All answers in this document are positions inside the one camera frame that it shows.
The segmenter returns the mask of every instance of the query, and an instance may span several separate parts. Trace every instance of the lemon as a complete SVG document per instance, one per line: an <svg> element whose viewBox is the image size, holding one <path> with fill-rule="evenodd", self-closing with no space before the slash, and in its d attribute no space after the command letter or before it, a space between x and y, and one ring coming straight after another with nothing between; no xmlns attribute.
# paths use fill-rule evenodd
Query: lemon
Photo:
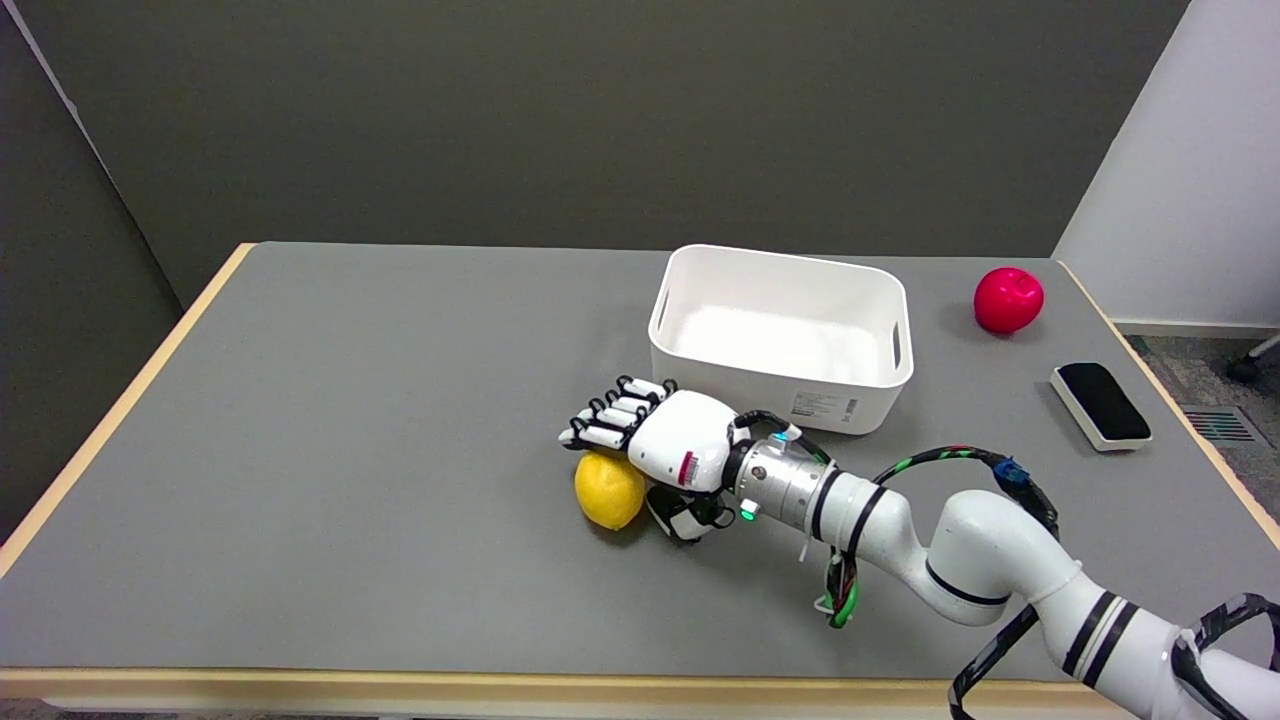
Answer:
<svg viewBox="0 0 1280 720"><path fill-rule="evenodd" d="M586 452L573 473L582 514L593 523L621 530L644 505L644 475L626 460Z"/></svg>

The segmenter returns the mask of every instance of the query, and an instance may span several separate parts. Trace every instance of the table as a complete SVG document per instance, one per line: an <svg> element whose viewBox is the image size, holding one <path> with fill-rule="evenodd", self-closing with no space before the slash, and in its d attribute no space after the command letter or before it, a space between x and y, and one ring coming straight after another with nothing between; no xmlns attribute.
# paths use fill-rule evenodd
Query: table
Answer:
<svg viewBox="0 0 1280 720"><path fill-rule="evenodd" d="M822 552L778 523L691 550L608 534L556 434L649 368L666 254L242 246L0 550L0 694L65 707L452 716L855 715L920 706L996 628L867 566L842 632ZM877 432L814 437L855 473L966 442L1015 455L1085 571L1175 621L1280 596L1280 529L1070 272L1009 340L972 322L1000 259L846 258L908 291L915 377ZM1048 386L1103 363L1155 439L1101 456ZM895 480L927 541L977 464ZM681 612L667 609L671 600ZM1016 612L1016 603L1007 616ZM1261 660L1247 633L1226 647ZM1115 712L1033 633L974 707Z"/></svg>

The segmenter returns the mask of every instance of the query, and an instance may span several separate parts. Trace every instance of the white plastic bin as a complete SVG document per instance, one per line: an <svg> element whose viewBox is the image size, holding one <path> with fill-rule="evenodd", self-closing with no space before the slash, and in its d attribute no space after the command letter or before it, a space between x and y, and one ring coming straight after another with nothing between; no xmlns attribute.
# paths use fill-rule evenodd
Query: white plastic bin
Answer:
<svg viewBox="0 0 1280 720"><path fill-rule="evenodd" d="M655 380L847 434L878 428L914 368L890 273L712 245L671 255L649 342Z"/></svg>

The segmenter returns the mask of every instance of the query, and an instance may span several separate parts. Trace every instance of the bin handle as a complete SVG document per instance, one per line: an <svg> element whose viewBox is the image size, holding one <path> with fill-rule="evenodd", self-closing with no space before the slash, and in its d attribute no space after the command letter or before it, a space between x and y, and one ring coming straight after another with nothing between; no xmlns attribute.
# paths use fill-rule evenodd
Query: bin handle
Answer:
<svg viewBox="0 0 1280 720"><path fill-rule="evenodd" d="M667 301L671 300L671 290L664 290L662 293L662 306L658 309L658 324L654 325L653 332L662 332L662 322L667 319Z"/></svg>
<svg viewBox="0 0 1280 720"><path fill-rule="evenodd" d="M893 323L893 369L902 366L902 338L899 334L899 324Z"/></svg>

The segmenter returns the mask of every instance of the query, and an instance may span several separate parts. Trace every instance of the robot finger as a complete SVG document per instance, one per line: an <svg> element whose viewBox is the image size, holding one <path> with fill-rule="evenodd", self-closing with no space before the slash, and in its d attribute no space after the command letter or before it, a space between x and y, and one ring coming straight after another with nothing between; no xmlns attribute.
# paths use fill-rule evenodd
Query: robot finger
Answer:
<svg viewBox="0 0 1280 720"><path fill-rule="evenodd" d="M595 414L595 420L602 425L613 425L614 428L628 430L635 429L640 418L635 413L627 413L617 407L605 407Z"/></svg>
<svg viewBox="0 0 1280 720"><path fill-rule="evenodd" d="M622 391L622 395L630 395L631 397L652 402L667 400L667 388L658 383L632 378L631 375L621 375L618 378L618 389Z"/></svg>
<svg viewBox="0 0 1280 720"><path fill-rule="evenodd" d="M634 430L640 424L640 420L644 419L646 406L648 404L643 404L632 413L618 407L605 407L598 400L593 400L590 407L579 410L577 418L593 425Z"/></svg>
<svg viewBox="0 0 1280 720"><path fill-rule="evenodd" d="M627 433L591 424L584 418L572 418L568 429L559 434L559 442L570 450L588 450L591 446L607 447L609 450L622 450L627 441Z"/></svg>
<svg viewBox="0 0 1280 720"><path fill-rule="evenodd" d="M639 397L626 396L626 397L617 397L613 401L612 407L635 415L641 411L648 413L649 410L653 410L653 404L649 402L648 400L640 400Z"/></svg>

